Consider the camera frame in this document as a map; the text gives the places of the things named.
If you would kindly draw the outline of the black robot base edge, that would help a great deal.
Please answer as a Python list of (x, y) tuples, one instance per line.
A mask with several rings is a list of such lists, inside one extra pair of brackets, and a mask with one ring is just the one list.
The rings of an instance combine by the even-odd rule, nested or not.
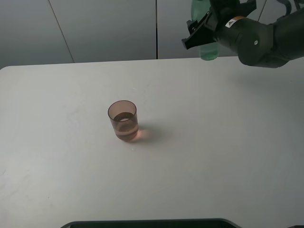
[(223, 218), (163, 219), (163, 220), (120, 220), (120, 221), (74, 221), (64, 228), (238, 228)]

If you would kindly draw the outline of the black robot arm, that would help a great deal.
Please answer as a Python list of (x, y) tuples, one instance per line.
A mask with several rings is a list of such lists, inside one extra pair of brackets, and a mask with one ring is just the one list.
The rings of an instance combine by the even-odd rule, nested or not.
[(186, 49), (219, 43), (237, 53), (240, 62), (252, 67), (278, 68), (304, 56), (304, 10), (286, 14), (275, 23), (263, 24), (247, 18), (257, 8), (256, 1), (212, 0), (200, 20), (187, 22), (190, 36), (182, 40)]

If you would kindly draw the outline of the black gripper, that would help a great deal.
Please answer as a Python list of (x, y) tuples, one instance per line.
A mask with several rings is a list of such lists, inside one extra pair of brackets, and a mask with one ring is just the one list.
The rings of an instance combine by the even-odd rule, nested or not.
[(255, 0), (244, 3), (238, 0), (211, 0), (210, 4), (209, 12), (201, 21), (187, 21), (190, 36), (182, 39), (186, 49), (214, 42), (236, 45), (240, 42), (242, 34), (232, 28), (233, 25), (257, 9)]

